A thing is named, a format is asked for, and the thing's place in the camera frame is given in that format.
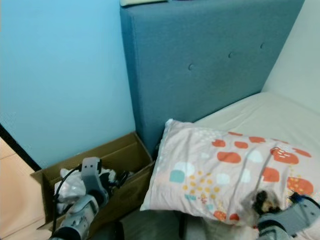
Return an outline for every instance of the robotic arm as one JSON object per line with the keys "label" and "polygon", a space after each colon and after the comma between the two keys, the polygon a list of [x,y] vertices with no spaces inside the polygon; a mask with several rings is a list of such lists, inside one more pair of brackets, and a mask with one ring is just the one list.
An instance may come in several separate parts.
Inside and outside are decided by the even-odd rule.
{"label": "robotic arm", "polygon": [[264,214],[258,221],[258,240],[290,240],[320,217],[320,205],[312,198],[294,193],[292,206],[280,213]]}
{"label": "robotic arm", "polygon": [[81,177],[86,195],[81,197],[66,213],[61,226],[52,233],[49,240],[86,240],[89,228],[99,209],[109,202],[114,187],[120,187],[128,177],[125,172],[116,182],[109,182],[109,173],[99,176],[102,162],[97,157],[85,158]]}

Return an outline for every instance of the headboard tufted button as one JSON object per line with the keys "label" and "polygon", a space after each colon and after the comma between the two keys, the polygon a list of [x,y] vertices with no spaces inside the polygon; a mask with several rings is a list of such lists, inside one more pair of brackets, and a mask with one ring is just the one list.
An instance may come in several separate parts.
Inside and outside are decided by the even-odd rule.
{"label": "headboard tufted button", "polygon": [[194,65],[191,63],[188,67],[189,71],[191,71],[192,69],[194,69]]}

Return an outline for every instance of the black cable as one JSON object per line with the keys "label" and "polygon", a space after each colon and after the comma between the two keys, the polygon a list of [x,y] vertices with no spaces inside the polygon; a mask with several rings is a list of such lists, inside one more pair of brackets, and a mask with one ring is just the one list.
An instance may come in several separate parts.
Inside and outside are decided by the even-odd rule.
{"label": "black cable", "polygon": [[52,223],[52,234],[51,236],[55,233],[56,231],[56,227],[57,227],[57,203],[58,203],[58,197],[59,197],[59,191],[60,188],[62,187],[62,184],[65,182],[65,180],[67,179],[67,177],[69,177],[74,171],[76,170],[81,170],[82,165],[80,164],[79,166],[77,166],[76,168],[72,169],[60,182],[55,195],[53,196],[53,223]]}

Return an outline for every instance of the pillow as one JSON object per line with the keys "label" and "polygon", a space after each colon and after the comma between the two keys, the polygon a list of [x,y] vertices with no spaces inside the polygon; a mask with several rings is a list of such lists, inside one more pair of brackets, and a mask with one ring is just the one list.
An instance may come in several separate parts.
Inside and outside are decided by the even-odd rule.
{"label": "pillow", "polygon": [[290,205],[292,191],[319,201],[319,169],[314,153],[287,142],[171,119],[140,210],[175,210],[247,225],[244,202],[258,189],[272,188],[281,209]]}

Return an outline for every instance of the bed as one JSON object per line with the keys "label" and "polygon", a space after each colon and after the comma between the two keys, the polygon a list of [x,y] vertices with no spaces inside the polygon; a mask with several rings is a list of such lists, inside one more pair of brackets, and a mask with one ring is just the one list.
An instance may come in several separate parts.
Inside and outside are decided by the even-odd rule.
{"label": "bed", "polygon": [[[320,149],[319,115],[260,93],[303,3],[172,0],[122,7],[136,131],[148,151],[157,155],[170,118]],[[182,225],[185,240],[205,239],[198,218]]]}

